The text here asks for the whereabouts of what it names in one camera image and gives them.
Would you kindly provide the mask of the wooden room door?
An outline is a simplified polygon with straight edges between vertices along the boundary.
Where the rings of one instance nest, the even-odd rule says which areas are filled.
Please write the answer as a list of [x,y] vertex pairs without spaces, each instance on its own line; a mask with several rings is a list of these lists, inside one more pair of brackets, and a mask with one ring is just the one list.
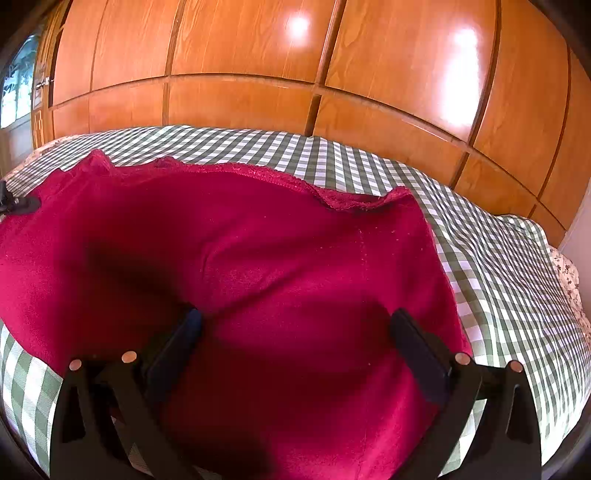
[[[33,148],[37,149],[54,138],[52,104],[53,78],[61,31],[67,17],[70,1],[57,1],[48,11],[42,23],[41,36],[36,54],[32,102],[31,131]],[[34,90],[36,83],[50,77],[48,86]]]

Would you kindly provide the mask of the green white checkered bedsheet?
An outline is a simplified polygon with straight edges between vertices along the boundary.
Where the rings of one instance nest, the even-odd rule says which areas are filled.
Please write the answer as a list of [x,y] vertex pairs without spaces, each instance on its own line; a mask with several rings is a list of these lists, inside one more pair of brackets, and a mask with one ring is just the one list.
[[286,132],[137,127],[64,137],[6,174],[24,195],[94,149],[118,166],[170,156],[190,164],[266,166],[318,187],[384,195],[398,186],[417,198],[436,237],[460,319],[479,362],[521,361],[541,431],[546,479],[587,464],[590,450],[590,326],[568,303],[539,222],[494,216],[419,170],[320,137]]

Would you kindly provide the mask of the floral mattress cover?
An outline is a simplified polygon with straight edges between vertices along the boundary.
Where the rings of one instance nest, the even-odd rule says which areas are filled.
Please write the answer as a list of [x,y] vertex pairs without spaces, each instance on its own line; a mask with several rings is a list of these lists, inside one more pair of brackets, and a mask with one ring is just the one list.
[[558,274],[559,282],[575,318],[581,325],[589,327],[590,321],[584,312],[583,302],[579,291],[580,278],[577,267],[557,248],[550,246],[549,252],[551,261]]

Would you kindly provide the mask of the glass panel window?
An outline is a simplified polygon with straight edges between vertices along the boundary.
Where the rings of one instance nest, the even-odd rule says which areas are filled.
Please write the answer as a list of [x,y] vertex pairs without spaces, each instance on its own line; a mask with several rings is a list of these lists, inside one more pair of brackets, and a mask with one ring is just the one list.
[[31,112],[34,65],[40,34],[27,37],[8,66],[2,82],[1,127],[7,128]]

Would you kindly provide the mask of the glossy wooden wardrobe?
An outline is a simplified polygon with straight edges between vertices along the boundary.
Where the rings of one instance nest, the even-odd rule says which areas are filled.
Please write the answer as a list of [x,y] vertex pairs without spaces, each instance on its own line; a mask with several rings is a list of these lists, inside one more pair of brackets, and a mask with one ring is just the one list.
[[530,1],[70,1],[50,114],[53,139],[188,124],[338,141],[553,245],[590,179],[589,77]]

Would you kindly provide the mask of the red knitted garment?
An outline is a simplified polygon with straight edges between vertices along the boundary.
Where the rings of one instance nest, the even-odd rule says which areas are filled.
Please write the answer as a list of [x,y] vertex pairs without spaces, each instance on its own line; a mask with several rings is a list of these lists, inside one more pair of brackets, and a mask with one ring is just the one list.
[[140,351],[182,309],[204,336],[159,418],[228,479],[387,479],[437,414],[394,347],[407,310],[469,349],[414,196],[322,189],[266,167],[95,151],[1,224],[1,317],[64,374]]

